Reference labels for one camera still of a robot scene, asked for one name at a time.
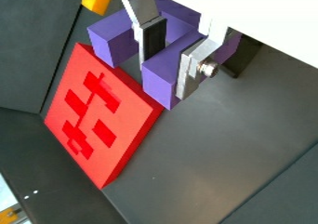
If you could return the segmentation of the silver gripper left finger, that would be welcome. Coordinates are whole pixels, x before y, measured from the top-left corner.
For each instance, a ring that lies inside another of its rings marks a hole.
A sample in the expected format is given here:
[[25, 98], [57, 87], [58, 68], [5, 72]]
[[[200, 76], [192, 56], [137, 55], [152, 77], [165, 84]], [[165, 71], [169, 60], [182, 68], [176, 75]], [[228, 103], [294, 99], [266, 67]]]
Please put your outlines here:
[[160, 14], [156, 0], [122, 0], [133, 21], [134, 39], [144, 63], [166, 47], [168, 19]]

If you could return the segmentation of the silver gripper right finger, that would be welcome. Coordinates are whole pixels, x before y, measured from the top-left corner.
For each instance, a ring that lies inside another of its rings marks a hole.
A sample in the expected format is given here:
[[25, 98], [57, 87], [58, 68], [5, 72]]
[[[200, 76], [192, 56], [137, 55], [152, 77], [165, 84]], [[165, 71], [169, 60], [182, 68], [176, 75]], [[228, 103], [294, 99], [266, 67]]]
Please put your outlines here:
[[205, 61], [224, 44], [228, 26], [209, 15], [201, 15], [200, 33], [205, 38], [186, 49], [181, 57], [176, 90], [180, 99], [186, 99], [198, 89], [202, 75], [209, 76], [216, 71], [217, 63], [209, 64]]

